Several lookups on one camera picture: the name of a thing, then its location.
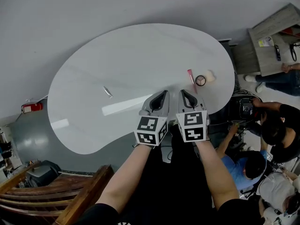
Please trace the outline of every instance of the paper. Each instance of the paper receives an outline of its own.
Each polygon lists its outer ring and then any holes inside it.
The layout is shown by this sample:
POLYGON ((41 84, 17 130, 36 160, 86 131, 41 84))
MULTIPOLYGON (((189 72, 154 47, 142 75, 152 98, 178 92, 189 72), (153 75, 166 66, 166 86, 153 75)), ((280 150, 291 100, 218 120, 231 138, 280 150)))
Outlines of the paper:
POLYGON ((258 41, 260 47, 271 47, 274 46, 273 39, 271 37, 267 37, 263 40, 258 41))

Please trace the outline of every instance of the forearm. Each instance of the forearm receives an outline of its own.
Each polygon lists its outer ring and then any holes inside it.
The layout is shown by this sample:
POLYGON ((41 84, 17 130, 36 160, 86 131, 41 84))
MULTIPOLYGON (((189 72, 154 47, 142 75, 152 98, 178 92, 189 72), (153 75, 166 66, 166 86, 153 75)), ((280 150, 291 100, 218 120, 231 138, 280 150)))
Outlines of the forearm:
POLYGON ((196 142, 204 166, 207 185, 217 209, 231 199, 238 199, 239 193, 233 178, 218 157, 209 141, 196 142))
POLYGON ((150 152, 148 146, 137 146, 110 179, 97 203, 108 204, 120 213, 140 181, 150 152))
POLYGON ((290 65, 291 70, 300 70, 300 63, 290 65))
POLYGON ((294 174, 293 172, 290 172, 286 169, 283 170, 283 172, 292 180, 296 180, 298 178, 298 176, 296 174, 294 174))
POLYGON ((259 213, 260 213, 260 215, 263 217, 263 213, 264 213, 264 211, 266 210, 266 208, 265 208, 265 206, 264 206, 264 204, 263 204, 263 199, 262 199, 262 197, 259 199, 259 201, 258 201, 258 207, 259 207, 259 213))
POLYGON ((221 142, 217 149, 217 154, 220 158, 225 156, 225 152, 228 148, 229 142, 232 140, 234 134, 228 133, 226 138, 221 142))
POLYGON ((261 102, 257 107, 268 108, 279 112, 281 105, 282 103, 278 103, 278 102, 266 102, 266 103, 261 102))
POLYGON ((268 145, 267 143, 264 141, 263 137, 261 136, 261 151, 262 150, 268 150, 268 145))

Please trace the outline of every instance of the white table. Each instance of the white table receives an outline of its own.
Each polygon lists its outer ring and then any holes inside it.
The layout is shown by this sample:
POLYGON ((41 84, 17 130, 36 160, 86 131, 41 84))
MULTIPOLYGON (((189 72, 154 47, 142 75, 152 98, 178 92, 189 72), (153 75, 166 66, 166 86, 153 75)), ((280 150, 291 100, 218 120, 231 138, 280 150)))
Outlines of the white table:
POLYGON ((171 24, 108 32, 81 47, 56 74, 48 97, 51 126, 70 150, 96 152, 137 128, 138 112, 155 92, 170 91, 169 118, 175 118, 179 91, 193 90, 188 69, 194 78, 213 71, 217 79, 197 87, 198 94, 209 114, 222 109, 233 93, 234 71, 213 37, 171 24))

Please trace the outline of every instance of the pink marker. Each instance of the pink marker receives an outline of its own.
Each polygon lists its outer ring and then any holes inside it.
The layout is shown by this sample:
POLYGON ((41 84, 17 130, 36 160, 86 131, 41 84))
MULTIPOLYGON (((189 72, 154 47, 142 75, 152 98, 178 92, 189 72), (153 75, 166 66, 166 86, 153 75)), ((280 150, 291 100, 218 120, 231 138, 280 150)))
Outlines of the pink marker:
POLYGON ((191 70, 191 69, 189 69, 187 72, 188 72, 188 74, 189 74, 189 77, 190 77, 190 78, 191 78, 191 80, 192 80, 192 84, 193 84, 193 87, 194 87, 194 91, 195 91, 195 93, 196 93, 196 94, 198 94, 198 93, 197 93, 196 84, 195 84, 195 81, 194 81, 194 78, 193 78, 193 73, 192 73, 192 70, 191 70))

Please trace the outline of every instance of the black sleeve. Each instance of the black sleeve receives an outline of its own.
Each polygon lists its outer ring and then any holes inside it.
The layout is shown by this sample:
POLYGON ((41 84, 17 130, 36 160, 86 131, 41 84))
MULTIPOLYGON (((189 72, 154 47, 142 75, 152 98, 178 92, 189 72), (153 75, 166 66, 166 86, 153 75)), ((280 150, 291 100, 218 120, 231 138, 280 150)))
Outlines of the black sleeve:
POLYGON ((262 225, 264 219, 259 213, 258 204, 242 199, 225 202, 217 212, 218 224, 262 225))
POLYGON ((286 104, 282 104, 279 110, 280 116, 285 118, 286 126, 294 129, 296 133, 300 132, 300 110, 286 104))
POLYGON ((113 207, 107 204, 97 203, 86 210, 74 225, 115 225, 118 216, 118 212, 113 207))

